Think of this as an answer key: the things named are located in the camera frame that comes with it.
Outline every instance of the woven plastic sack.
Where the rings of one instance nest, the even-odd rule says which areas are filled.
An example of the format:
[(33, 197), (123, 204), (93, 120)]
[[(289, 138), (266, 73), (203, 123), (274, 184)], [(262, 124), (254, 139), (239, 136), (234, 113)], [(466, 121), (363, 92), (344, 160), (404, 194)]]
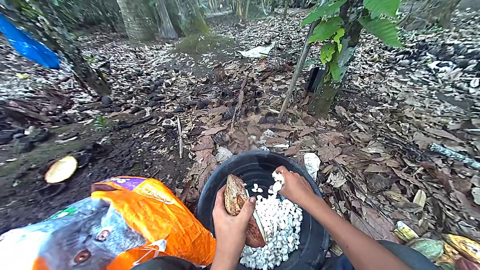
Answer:
[(130, 176), (95, 183), (89, 198), (0, 236), (6, 270), (128, 270), (162, 255), (206, 266), (214, 251), (210, 232), (167, 187)]

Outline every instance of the black bucket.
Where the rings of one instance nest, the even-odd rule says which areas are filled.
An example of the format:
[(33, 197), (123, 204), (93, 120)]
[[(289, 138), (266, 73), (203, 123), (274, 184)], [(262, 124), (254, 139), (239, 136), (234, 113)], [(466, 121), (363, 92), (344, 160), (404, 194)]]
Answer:
[[(234, 174), (247, 183), (245, 188), (250, 196), (260, 193), (252, 193), (253, 183), (257, 183), (263, 189), (262, 196), (267, 197), (268, 188), (274, 183), (272, 172), (278, 166), (285, 166), (289, 171), (297, 172), (305, 177), (318, 196), (322, 196), (318, 186), (299, 164), (287, 158), (269, 151), (249, 151), (238, 154), (226, 160), (210, 176), (200, 194), (197, 206), (197, 219), (205, 228), (214, 233), (212, 211), (215, 205), (217, 191), (227, 183), (227, 176)], [(282, 262), (276, 270), (316, 270), (319, 269), (325, 259), (330, 236), (325, 228), (311, 217), (307, 211), (303, 212), (303, 221), (300, 226), (300, 245), (288, 255), (288, 260)], [(238, 270), (249, 268), (238, 264)]]

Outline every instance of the ground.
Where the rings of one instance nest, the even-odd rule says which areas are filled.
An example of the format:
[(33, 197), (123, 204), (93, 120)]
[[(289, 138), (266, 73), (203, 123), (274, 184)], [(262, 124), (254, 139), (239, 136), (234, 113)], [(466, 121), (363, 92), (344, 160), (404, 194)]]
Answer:
[[(304, 154), (314, 153), (312, 174), (327, 203), (376, 239), (408, 241), (392, 232), (401, 221), (426, 238), (480, 240), (478, 170), (430, 149), (434, 143), (480, 156), (478, 12), (457, 11), (452, 29), (402, 30), (403, 48), (362, 35), (329, 116), (307, 113), (310, 65), (288, 117), (276, 123), (308, 32), (300, 27), (305, 16), (291, 9), (284, 24), (277, 13), (245, 25), (229, 15), (209, 18), (211, 38), (222, 42), (197, 55), (175, 42), (132, 47), (118, 34), (80, 32), (86, 58), (110, 83), (104, 100), (81, 89), (68, 66), (47, 70), (3, 42), (2, 138), (30, 134), (0, 146), (0, 233), (41, 221), (87, 197), (92, 183), (118, 175), (156, 178), (195, 212), (221, 153), (268, 149), (307, 167)], [(267, 57), (236, 56), (273, 43)], [(310, 63), (321, 45), (313, 44)], [(44, 128), (50, 137), (36, 140)], [(46, 169), (66, 155), (84, 166), (47, 185)], [(339, 252), (335, 243), (331, 250)]]

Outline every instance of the thin stick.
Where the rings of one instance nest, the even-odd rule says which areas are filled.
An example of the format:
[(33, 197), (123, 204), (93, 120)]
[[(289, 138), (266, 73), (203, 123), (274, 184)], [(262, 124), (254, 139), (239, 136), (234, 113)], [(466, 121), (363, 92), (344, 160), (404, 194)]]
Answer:
[(310, 25), (310, 31), (308, 32), (307, 38), (305, 39), (305, 43), (303, 44), (303, 51), (301, 52), (299, 62), (297, 63), (297, 67), (295, 68), (295, 72), (293, 73), (293, 78), (292, 81), (290, 82), (290, 85), (288, 86), (288, 91), (287, 95), (285, 96), (285, 100), (283, 101), (282, 104), (282, 109), (280, 110), (280, 113), (278, 114), (278, 119), (282, 119), (283, 114), (287, 110), (288, 107), (288, 101), (290, 100), (290, 96), (293, 93), (293, 89), (295, 88), (295, 84), (297, 83), (297, 80), (300, 76), (301, 70), (303, 68), (303, 64), (305, 63), (305, 59), (307, 59), (307, 54), (308, 51), (310, 50), (310, 47), (312, 44), (309, 41), (310, 37), (312, 36), (313, 30), (315, 27), (320, 23), (320, 20), (314, 21)]
[(230, 131), (233, 131), (233, 124), (235, 122), (235, 118), (237, 117), (237, 113), (240, 111), (240, 107), (243, 101), (243, 89), (245, 88), (246, 84), (247, 84), (247, 78), (245, 78), (245, 80), (243, 80), (243, 83), (240, 85), (239, 102), (237, 103), (237, 106), (233, 111), (233, 118), (232, 118), (232, 124), (230, 125)]
[(182, 132), (181, 132), (181, 125), (180, 125), (180, 117), (177, 115), (177, 127), (179, 129), (179, 149), (180, 149), (180, 158), (183, 158), (183, 140), (182, 140)]

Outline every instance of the green leaf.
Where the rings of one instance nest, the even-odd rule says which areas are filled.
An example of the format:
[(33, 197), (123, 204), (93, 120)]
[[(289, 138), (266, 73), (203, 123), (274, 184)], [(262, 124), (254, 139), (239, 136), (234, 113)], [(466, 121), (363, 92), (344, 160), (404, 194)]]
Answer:
[(378, 17), (380, 14), (396, 17), (400, 0), (363, 0), (363, 5), (372, 12), (372, 18)]
[(332, 74), (333, 81), (340, 82), (346, 71), (347, 71), (346, 66), (339, 67), (336, 61), (330, 62), (330, 72)]
[(338, 51), (342, 50), (342, 43), (340, 42), (340, 38), (343, 37), (344, 34), (345, 34), (345, 29), (339, 28), (337, 29), (335, 36), (333, 36), (333, 40), (338, 45)]
[(313, 30), (312, 37), (308, 42), (324, 41), (331, 37), (337, 29), (343, 24), (343, 20), (337, 16), (332, 17), (326, 21), (321, 21)]
[(335, 43), (327, 43), (320, 50), (320, 61), (325, 65), (332, 59), (332, 55), (335, 52)]
[(396, 24), (389, 19), (370, 19), (368, 17), (359, 18), (359, 23), (370, 33), (374, 34), (389, 47), (401, 47), (402, 43), (398, 40)]
[(343, 5), (347, 0), (331, 0), (319, 7), (317, 7), (314, 11), (310, 12), (308, 16), (303, 19), (301, 22), (301, 26), (311, 24), (316, 19), (323, 18), (325, 15), (333, 15), (335, 11), (337, 11), (341, 5)]

